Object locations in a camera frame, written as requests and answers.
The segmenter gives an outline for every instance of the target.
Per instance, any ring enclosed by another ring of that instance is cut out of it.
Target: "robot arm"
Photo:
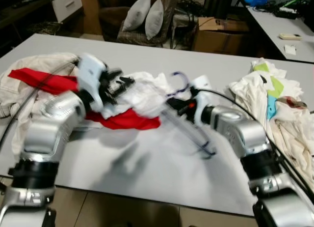
[[[314,227],[314,207],[284,170],[262,125],[232,108],[212,106],[205,76],[191,83],[191,99],[169,99],[168,104],[186,119],[223,135],[240,159],[249,188],[258,202],[253,206],[260,227]]]
[[[79,92],[51,98],[42,115],[33,118],[20,160],[9,170],[13,182],[6,188],[0,209],[1,227],[54,226],[55,211],[48,205],[53,201],[54,181],[70,134],[87,112],[115,104],[115,98],[134,83],[120,77],[119,86],[110,87],[122,71],[108,72],[103,62],[90,55],[81,59],[78,68]]]

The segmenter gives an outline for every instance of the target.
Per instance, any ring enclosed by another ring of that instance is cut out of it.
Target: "cushion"
[[[163,5],[161,0],[157,0],[149,10],[146,22],[145,33],[148,40],[156,36],[162,26],[163,21]]]
[[[137,0],[128,11],[122,31],[137,29],[144,22],[150,7],[151,0]]]

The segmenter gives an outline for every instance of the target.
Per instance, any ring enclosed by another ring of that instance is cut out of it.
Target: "chair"
[[[98,0],[99,22],[104,40],[116,42],[120,25],[137,0]]]
[[[148,40],[145,35],[145,31],[141,28],[134,31],[122,31],[123,23],[120,26],[117,42],[126,44],[136,44],[145,46],[156,46],[163,44],[167,39],[167,32],[172,20],[172,16],[177,5],[178,0],[163,0],[163,23],[158,35]]]

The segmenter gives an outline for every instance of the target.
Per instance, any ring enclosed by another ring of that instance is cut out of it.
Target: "floor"
[[[56,189],[51,208],[56,227],[258,227],[252,218],[64,188]]]

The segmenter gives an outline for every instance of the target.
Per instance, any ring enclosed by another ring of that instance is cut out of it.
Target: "red cloth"
[[[46,72],[34,71],[29,68],[12,70],[8,75],[14,79],[25,82],[29,86],[38,87],[51,94],[60,94],[67,90],[77,91],[77,79],[74,76],[52,75]],[[110,129],[138,129],[149,130],[158,128],[160,120],[158,117],[145,118],[137,115],[132,109],[125,113],[104,119],[100,113],[89,112],[86,119],[100,122],[104,127]]]

